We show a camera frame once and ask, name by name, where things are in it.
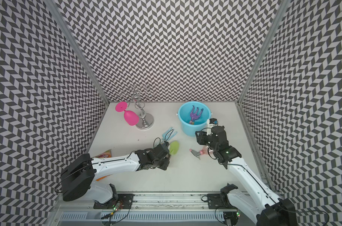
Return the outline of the green toy trowel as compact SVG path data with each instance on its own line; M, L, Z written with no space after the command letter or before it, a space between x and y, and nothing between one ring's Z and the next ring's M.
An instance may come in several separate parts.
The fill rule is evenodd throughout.
M176 155L178 150L179 150L179 142L178 141L171 142L169 146L170 155Z

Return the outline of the purple toy rake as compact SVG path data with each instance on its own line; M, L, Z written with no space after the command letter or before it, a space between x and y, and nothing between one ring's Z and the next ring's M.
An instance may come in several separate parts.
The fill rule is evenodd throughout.
M203 114L204 109L200 109L199 107L193 106L190 112L190 121L189 124L194 125L197 120L199 120Z

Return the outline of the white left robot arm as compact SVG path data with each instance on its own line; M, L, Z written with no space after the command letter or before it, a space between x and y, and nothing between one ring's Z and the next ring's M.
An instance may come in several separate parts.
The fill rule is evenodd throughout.
M154 148L137 150L129 155L111 158L92 158L83 154L61 172L62 198L65 202L86 198L100 204L117 200L113 184L103 184L101 179L123 172L136 172L159 168L167 170L171 154L169 143Z

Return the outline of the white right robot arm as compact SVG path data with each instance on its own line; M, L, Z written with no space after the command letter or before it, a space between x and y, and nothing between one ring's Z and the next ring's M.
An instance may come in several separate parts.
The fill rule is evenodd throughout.
M244 195L234 184L220 190L224 208L235 207L257 226L296 226L294 204L282 199L259 179L236 148L229 145L223 126L204 128L195 132L199 145L213 151L218 163L230 171L247 191Z

